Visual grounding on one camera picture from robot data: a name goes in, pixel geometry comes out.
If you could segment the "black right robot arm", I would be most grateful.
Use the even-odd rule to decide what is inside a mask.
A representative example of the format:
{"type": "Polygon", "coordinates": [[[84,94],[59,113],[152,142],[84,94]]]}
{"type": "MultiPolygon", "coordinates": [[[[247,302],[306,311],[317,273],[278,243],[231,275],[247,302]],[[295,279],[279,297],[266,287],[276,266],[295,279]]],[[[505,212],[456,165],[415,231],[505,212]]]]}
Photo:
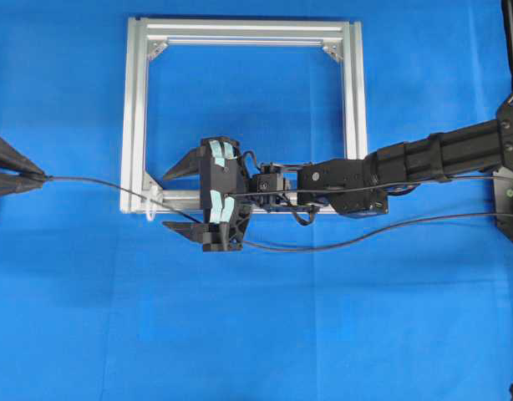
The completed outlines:
{"type": "Polygon", "coordinates": [[[200,178],[202,221],[164,226],[203,251],[239,251],[255,207],[292,214],[302,226],[324,206],[339,215],[379,215],[390,196],[427,181],[448,182],[471,171],[513,171],[513,120],[503,117],[424,140],[381,148],[361,160],[332,159],[301,165],[260,164],[251,175],[239,144],[227,137],[203,139],[165,173],[165,180],[200,178]]]}

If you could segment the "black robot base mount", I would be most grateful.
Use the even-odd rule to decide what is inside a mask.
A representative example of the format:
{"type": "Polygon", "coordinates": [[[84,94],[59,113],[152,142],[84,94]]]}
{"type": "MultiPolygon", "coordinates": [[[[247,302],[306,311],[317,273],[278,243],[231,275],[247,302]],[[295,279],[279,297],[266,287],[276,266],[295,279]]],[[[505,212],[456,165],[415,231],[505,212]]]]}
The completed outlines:
{"type": "Polygon", "coordinates": [[[513,214],[513,1],[503,1],[501,6],[511,73],[511,93],[496,113],[501,127],[504,162],[495,173],[495,210],[500,214],[495,225],[513,243],[513,218],[510,217],[513,214]]]}

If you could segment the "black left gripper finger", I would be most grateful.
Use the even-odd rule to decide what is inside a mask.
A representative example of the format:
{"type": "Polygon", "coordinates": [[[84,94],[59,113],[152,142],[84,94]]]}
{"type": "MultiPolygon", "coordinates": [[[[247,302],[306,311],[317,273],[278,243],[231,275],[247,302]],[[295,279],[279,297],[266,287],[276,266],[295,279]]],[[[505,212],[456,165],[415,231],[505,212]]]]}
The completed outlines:
{"type": "Polygon", "coordinates": [[[19,177],[45,178],[46,174],[0,136],[0,178],[19,177]]]}
{"type": "Polygon", "coordinates": [[[0,197],[40,189],[45,182],[44,178],[36,179],[23,175],[0,175],[0,197]]]}

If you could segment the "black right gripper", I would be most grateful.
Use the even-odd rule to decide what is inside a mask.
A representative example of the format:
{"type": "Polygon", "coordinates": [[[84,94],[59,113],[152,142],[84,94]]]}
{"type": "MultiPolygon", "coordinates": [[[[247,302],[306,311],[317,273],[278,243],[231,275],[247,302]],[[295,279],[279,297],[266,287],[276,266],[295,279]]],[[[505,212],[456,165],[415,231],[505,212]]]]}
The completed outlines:
{"type": "Polygon", "coordinates": [[[162,225],[201,243],[203,251],[239,251],[255,207],[293,213],[296,209],[286,193],[290,189],[287,167],[260,164],[251,175],[246,158],[253,156],[250,150],[241,152],[239,143],[227,137],[203,139],[200,147],[190,150],[162,180],[200,176],[204,223],[163,221],[162,225]]]}

